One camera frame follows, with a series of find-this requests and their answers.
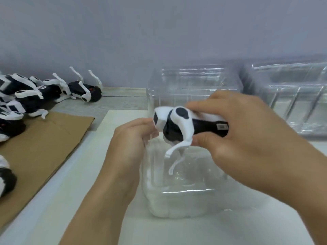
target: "sticker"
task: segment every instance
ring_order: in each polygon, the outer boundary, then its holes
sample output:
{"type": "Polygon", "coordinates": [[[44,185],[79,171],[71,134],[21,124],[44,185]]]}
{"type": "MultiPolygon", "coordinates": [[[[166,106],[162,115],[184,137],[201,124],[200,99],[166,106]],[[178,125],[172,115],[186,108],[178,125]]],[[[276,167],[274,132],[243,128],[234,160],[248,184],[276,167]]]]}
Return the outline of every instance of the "sticker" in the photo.
{"type": "Polygon", "coordinates": [[[228,130],[228,125],[227,124],[217,124],[217,129],[218,130],[228,130]]]}

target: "finger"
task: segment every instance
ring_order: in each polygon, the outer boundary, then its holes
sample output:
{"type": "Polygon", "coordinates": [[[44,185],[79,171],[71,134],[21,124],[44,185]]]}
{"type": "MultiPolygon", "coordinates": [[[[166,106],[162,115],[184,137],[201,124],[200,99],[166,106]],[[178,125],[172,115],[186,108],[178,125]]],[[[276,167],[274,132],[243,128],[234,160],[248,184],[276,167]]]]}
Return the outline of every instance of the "finger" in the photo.
{"type": "Polygon", "coordinates": [[[231,101],[228,99],[206,99],[202,101],[192,101],[186,104],[186,108],[195,111],[210,114],[218,114],[228,119],[234,115],[235,108],[231,107],[231,101]]]}
{"type": "Polygon", "coordinates": [[[152,118],[138,118],[138,119],[134,119],[126,124],[123,124],[119,127],[117,127],[117,131],[120,132],[122,130],[125,130],[127,128],[133,127],[133,126],[137,126],[137,125],[142,125],[142,124],[148,124],[153,122],[152,118]]]}
{"type": "Polygon", "coordinates": [[[137,132],[142,138],[150,136],[153,132],[157,131],[154,123],[137,125],[132,128],[135,132],[137,132]]]}
{"type": "Polygon", "coordinates": [[[212,132],[202,132],[193,136],[192,145],[209,150],[211,156],[215,160],[223,153],[221,148],[225,143],[226,139],[212,132]]]}
{"type": "Polygon", "coordinates": [[[231,91],[231,90],[217,90],[209,96],[209,99],[218,99],[218,98],[234,98],[242,96],[241,93],[231,91]]]}

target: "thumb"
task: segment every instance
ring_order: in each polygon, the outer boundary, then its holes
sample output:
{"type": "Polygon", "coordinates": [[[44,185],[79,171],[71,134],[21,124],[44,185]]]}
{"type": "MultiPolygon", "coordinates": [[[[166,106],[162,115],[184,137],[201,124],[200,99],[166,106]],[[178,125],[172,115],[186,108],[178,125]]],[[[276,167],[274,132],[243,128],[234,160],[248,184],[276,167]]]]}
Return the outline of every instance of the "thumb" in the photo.
{"type": "Polygon", "coordinates": [[[199,146],[209,150],[212,156],[216,155],[219,147],[225,140],[213,132],[202,132],[193,136],[192,146],[199,146]]]}

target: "left hand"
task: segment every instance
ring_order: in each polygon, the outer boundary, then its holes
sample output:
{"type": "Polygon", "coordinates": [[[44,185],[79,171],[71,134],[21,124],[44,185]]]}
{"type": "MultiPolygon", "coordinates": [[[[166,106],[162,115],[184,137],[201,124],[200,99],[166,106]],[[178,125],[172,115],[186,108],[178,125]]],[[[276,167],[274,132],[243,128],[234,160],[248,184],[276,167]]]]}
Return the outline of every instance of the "left hand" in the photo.
{"type": "Polygon", "coordinates": [[[109,184],[115,185],[117,191],[123,191],[132,201],[139,184],[145,143],[150,136],[158,135],[152,118],[135,119],[117,127],[98,180],[110,180],[109,184]]]}

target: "cardboard sheet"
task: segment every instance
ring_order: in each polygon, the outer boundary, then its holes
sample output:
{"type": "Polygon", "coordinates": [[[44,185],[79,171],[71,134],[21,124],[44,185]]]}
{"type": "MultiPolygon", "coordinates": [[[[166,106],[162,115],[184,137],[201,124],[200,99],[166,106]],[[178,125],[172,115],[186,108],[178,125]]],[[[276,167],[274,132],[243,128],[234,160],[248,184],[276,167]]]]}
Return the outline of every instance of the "cardboard sheet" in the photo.
{"type": "Polygon", "coordinates": [[[26,119],[26,131],[0,144],[16,174],[16,188],[0,199],[0,227],[11,221],[59,169],[80,143],[93,117],[49,112],[26,119]]]}

